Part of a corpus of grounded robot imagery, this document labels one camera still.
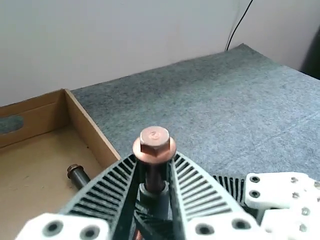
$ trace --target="black cylinder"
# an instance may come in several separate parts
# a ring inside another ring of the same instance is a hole
[[[75,187],[80,190],[90,182],[90,178],[84,171],[84,168],[78,164],[72,164],[67,169],[67,177]]]

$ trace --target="cardboard box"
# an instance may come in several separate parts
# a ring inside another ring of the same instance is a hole
[[[15,239],[25,222],[57,212],[77,192],[67,168],[93,179],[119,154],[67,89],[0,107],[23,126],[0,134],[0,239]]]

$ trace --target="gray felt mat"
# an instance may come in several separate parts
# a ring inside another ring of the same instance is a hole
[[[73,93],[123,157],[159,125],[210,174],[320,179],[320,81],[244,44]]]

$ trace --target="white wall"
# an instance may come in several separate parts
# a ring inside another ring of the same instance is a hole
[[[0,106],[222,52],[249,0],[1,0]],[[234,36],[299,69],[319,0],[254,0]]]

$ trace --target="black cable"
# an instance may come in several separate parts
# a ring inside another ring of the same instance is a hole
[[[229,47],[230,47],[230,43],[231,43],[231,41],[232,41],[232,38],[234,37],[237,28],[239,27],[240,23],[242,22],[242,20],[244,19],[245,15],[247,14],[247,12],[248,12],[248,10],[249,10],[249,8],[250,8],[250,6],[251,6],[251,4],[252,4],[253,1],[254,1],[254,0],[251,0],[251,1],[250,1],[249,5],[247,6],[244,14],[242,15],[242,17],[241,17],[241,19],[240,19],[240,21],[238,22],[238,24],[236,25],[235,29],[233,30],[233,33],[232,33],[232,35],[231,35],[231,37],[230,37],[230,40],[229,40],[229,42],[228,42],[228,44],[227,44],[227,46],[226,46],[226,49],[225,49],[226,51],[229,50]]]

